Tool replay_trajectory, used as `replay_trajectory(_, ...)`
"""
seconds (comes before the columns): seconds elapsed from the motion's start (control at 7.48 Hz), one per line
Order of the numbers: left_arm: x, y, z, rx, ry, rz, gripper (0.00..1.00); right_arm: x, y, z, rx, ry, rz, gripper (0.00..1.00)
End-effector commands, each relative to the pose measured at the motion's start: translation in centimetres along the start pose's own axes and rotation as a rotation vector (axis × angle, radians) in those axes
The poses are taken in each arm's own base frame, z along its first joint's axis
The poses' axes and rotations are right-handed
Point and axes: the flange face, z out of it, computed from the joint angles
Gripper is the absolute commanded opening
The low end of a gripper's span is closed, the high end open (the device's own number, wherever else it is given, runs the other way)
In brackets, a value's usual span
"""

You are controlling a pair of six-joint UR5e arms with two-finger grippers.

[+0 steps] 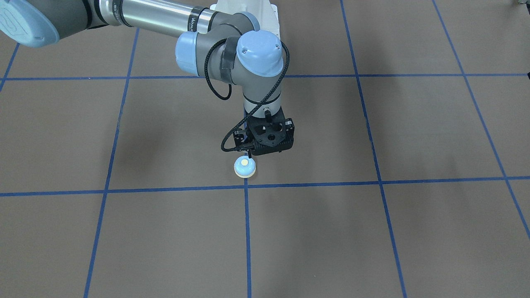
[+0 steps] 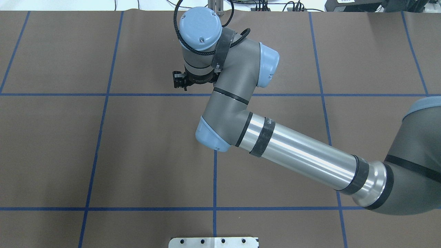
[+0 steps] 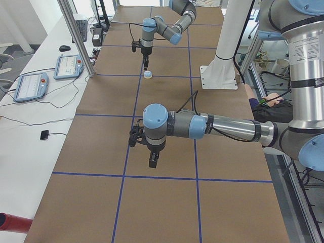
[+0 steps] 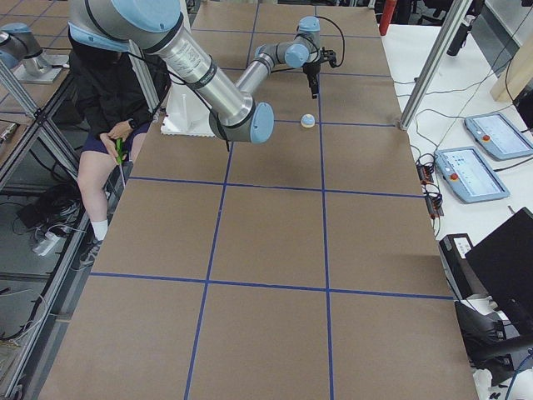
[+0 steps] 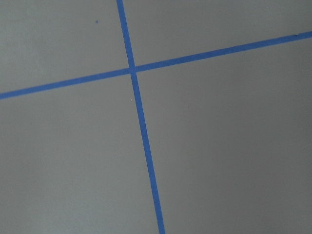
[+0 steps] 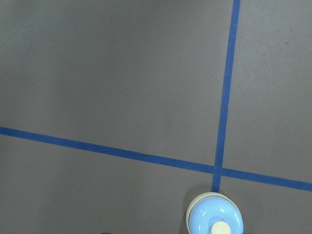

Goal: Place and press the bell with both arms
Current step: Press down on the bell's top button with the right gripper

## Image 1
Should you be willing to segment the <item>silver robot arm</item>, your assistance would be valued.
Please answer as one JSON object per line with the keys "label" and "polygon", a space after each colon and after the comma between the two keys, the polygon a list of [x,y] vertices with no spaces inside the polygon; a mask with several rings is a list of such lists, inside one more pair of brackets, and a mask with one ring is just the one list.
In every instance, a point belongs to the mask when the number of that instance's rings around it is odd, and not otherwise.
{"label": "silver robot arm", "polygon": [[247,8],[213,10],[176,0],[2,0],[1,31],[31,48],[54,45],[82,31],[123,26],[175,41],[175,61],[202,76],[221,100],[239,86],[244,118],[223,138],[223,151],[264,155],[291,149],[293,120],[281,106],[290,56]]}

